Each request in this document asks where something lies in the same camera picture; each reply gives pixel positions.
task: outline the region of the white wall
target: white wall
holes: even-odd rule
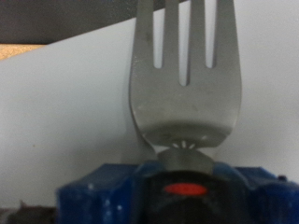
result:
[[[237,0],[240,120],[217,159],[299,181],[299,1]],[[136,161],[134,20],[0,62],[0,205],[54,204],[103,162]]]

